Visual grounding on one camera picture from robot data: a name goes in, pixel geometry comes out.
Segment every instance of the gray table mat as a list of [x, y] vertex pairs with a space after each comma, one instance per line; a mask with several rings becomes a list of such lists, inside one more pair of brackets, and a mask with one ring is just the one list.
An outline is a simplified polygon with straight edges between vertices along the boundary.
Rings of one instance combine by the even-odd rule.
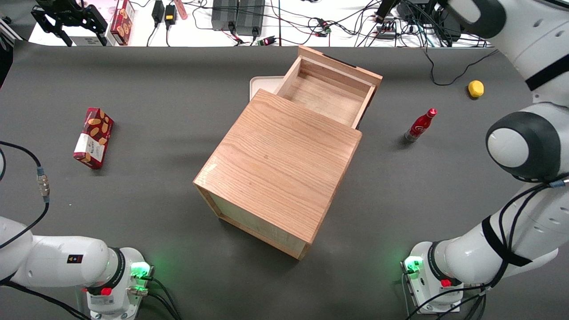
[[[35, 152], [50, 178], [51, 208], [34, 234], [139, 249], [184, 319], [404, 319], [399, 260], [420, 241], [467, 232], [521, 186], [484, 144], [491, 124], [531, 103], [502, 55], [437, 87], [420, 49], [321, 48], [384, 81], [314, 246], [297, 262], [218, 220], [191, 184], [247, 104], [249, 80], [286, 73], [295, 48], [16, 49], [0, 91], [0, 137]], [[489, 52], [429, 49], [441, 82]], [[486, 87], [477, 101], [464, 91], [474, 79]], [[101, 171], [72, 158], [88, 107], [116, 121]], [[432, 107], [439, 110], [432, 127], [401, 145]], [[5, 153], [1, 214], [30, 223], [43, 208], [34, 164]], [[566, 318], [568, 264], [561, 248], [544, 267], [504, 279], [488, 296], [484, 319]], [[70, 288], [38, 290], [75, 305]], [[0, 288], [0, 301], [4, 320], [71, 319], [9, 288]], [[143, 304], [139, 319], [169, 317], [156, 301]]]

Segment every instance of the red bottle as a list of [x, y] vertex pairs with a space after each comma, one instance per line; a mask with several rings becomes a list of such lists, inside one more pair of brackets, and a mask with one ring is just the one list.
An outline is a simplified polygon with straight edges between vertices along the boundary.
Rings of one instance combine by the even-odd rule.
[[431, 125], [432, 118], [436, 116], [436, 109], [430, 109], [427, 114], [420, 116], [411, 129], [405, 133], [405, 138], [411, 142], [416, 141], [425, 130]]

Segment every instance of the open drawer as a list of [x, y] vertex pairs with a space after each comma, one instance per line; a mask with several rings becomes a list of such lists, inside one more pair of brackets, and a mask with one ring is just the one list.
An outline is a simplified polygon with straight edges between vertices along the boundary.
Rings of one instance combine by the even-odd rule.
[[275, 91], [277, 96], [357, 129], [382, 77], [308, 47]]

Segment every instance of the green led light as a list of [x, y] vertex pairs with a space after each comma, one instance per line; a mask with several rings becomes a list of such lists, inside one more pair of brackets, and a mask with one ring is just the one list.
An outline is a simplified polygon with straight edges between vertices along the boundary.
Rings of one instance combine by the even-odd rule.
[[130, 275], [144, 277], [150, 274], [150, 265], [146, 262], [135, 262], [130, 266]]
[[409, 273], [419, 272], [419, 268], [423, 264], [423, 258], [410, 256], [405, 259], [405, 265]]

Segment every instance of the cookie package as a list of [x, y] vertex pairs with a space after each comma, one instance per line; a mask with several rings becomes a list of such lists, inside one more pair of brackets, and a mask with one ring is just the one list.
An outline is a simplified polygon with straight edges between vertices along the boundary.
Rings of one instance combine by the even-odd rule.
[[133, 30], [134, 9], [129, 0], [118, 0], [110, 33], [120, 46], [129, 44]]
[[87, 109], [83, 131], [75, 146], [73, 157], [91, 169], [103, 167], [114, 121], [99, 108]]

